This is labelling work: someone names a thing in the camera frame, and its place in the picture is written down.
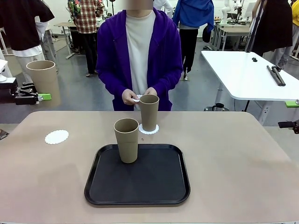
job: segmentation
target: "colorful bag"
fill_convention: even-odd
[[[67,2],[67,6],[70,10],[72,20],[75,20],[80,14],[81,11],[80,3],[81,0],[68,0]]]

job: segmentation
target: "hand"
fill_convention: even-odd
[[[153,87],[148,88],[148,89],[145,91],[145,95],[146,95],[146,94],[149,94],[149,95],[155,95],[155,96],[158,95],[158,94],[157,94],[157,91],[156,91]]]
[[[135,102],[134,100],[132,100],[132,98],[134,98],[134,99],[139,99],[139,98],[137,97],[137,95],[133,91],[131,91],[129,89],[126,89],[122,93],[121,97],[122,97],[122,101],[126,105],[135,105],[135,104],[138,104],[138,102]]]

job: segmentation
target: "purple hoodie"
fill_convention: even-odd
[[[148,87],[153,87],[160,97],[159,110],[170,111],[168,91],[174,89],[183,71],[181,43],[176,25],[168,16],[153,9],[156,14],[149,45]],[[99,78],[114,95],[115,111],[133,111],[125,105],[121,95],[132,89],[130,60],[126,33],[126,11],[107,19],[98,31]]]

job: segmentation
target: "yellow shirt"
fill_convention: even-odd
[[[292,5],[293,23],[299,26],[299,0]]]

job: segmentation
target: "brown cup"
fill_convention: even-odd
[[[51,61],[33,61],[27,64],[28,73],[38,93],[51,94],[52,100],[42,101],[42,105],[54,107],[61,104],[56,65]]]
[[[159,97],[155,95],[143,95],[140,97],[139,106],[142,127],[147,132],[152,132],[156,129],[159,100]]]
[[[132,163],[137,160],[138,127],[138,121],[131,118],[120,119],[114,124],[118,150],[121,161],[124,163]]]

